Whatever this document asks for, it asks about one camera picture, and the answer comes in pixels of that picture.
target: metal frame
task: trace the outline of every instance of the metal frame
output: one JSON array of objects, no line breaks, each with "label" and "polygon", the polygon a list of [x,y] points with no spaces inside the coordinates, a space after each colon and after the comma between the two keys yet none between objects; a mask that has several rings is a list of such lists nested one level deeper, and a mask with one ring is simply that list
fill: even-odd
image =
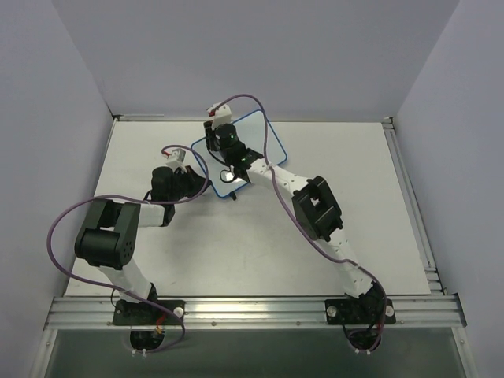
[{"label": "metal frame", "polygon": [[[120,121],[170,121],[163,116],[122,116]],[[112,131],[116,126],[114,120]],[[392,122],[384,121],[384,134],[391,152],[399,185],[421,252],[431,294],[428,296],[391,296],[397,323],[391,328],[451,328],[467,377],[477,377],[473,356],[467,343],[464,313],[457,295],[447,295],[439,281],[420,210],[407,175]],[[184,323],[187,329],[321,329],[327,325],[324,300],[327,297],[278,298],[182,298],[186,301]],[[43,376],[49,364],[59,329],[117,330],[112,326],[114,308],[105,297],[55,298],[44,328],[43,340],[32,367],[31,376]]]},{"label": "metal frame", "polygon": [[[324,300],[328,297],[183,299],[186,301],[184,324],[188,330],[338,327],[326,322]],[[397,323],[387,328],[451,328],[465,325],[456,295],[392,296],[391,300],[394,302]],[[106,298],[56,298],[47,318],[46,329],[152,329],[152,326],[112,326],[113,311]],[[177,329],[178,326],[166,328]]]}]

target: glass panel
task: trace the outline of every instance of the glass panel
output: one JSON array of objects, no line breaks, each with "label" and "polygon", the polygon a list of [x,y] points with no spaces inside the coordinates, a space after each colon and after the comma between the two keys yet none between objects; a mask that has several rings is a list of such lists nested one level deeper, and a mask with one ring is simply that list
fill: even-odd
[{"label": "glass panel", "polygon": [[179,346],[145,359],[132,357],[127,337],[59,331],[46,377],[464,376],[449,328],[388,329],[371,356],[355,355],[341,329],[189,331]]}]

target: white wall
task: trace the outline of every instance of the white wall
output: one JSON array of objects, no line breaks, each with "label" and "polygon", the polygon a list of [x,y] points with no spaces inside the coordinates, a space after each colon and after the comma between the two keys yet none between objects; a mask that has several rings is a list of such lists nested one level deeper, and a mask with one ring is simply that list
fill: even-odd
[{"label": "white wall", "polygon": [[504,2],[461,0],[397,116],[441,279],[482,376],[502,376]]},{"label": "white wall", "polygon": [[54,0],[114,113],[204,116],[245,91],[318,120],[395,115],[457,3]]},{"label": "white wall", "polygon": [[[92,192],[112,123],[50,0],[0,3],[0,376],[22,377],[64,281],[53,219]],[[55,241],[69,266],[76,219]]]}]

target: mounting plate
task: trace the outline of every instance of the mounting plate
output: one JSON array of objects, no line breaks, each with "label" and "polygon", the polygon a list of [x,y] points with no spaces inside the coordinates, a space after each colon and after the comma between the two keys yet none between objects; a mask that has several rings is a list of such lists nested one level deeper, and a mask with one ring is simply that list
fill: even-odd
[{"label": "mounting plate", "polygon": [[[176,307],[180,307],[185,312],[185,301],[178,299],[158,300],[157,303],[173,312]],[[113,325],[156,325],[158,319],[163,315],[159,309],[145,303],[131,303],[121,299],[117,301],[116,309],[113,313]],[[166,317],[159,325],[178,325],[180,322],[173,317]]]},{"label": "mounting plate", "polygon": [[[325,317],[331,325],[369,325],[379,317],[375,306],[366,306],[357,299],[327,299],[324,303]],[[395,311],[390,299],[387,299],[387,307],[390,310],[387,311],[385,324],[395,324]]]}]

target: screw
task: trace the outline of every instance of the screw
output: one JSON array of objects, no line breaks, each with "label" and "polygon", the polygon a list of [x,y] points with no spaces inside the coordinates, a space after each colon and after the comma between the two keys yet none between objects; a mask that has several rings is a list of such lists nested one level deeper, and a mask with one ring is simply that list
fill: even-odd
[{"label": "screw", "polygon": [[183,308],[176,307],[175,309],[173,309],[173,313],[176,315],[176,317],[183,317]]},{"label": "screw", "polygon": [[387,307],[385,308],[385,315],[388,317],[393,316],[394,315],[394,307],[387,305]]},{"label": "screw", "polygon": [[334,306],[329,306],[326,310],[325,310],[326,314],[328,315],[328,317],[335,317],[336,314],[338,313],[338,310],[334,307]]}]

